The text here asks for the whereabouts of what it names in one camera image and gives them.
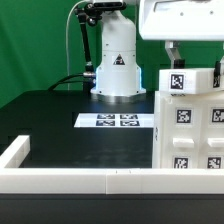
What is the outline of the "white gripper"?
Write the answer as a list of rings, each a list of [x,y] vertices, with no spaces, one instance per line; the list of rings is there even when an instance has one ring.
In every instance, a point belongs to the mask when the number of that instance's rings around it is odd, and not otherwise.
[[[141,0],[139,33],[146,40],[173,40],[165,42],[171,68],[183,69],[178,41],[224,41],[224,0]],[[223,74],[217,61],[214,76]]]

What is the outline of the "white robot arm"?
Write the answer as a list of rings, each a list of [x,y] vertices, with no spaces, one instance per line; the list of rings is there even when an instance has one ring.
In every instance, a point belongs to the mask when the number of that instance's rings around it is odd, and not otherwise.
[[[94,98],[126,102],[146,93],[136,37],[163,40],[173,68],[184,66],[180,41],[224,41],[224,0],[90,0],[102,20],[102,61]]]

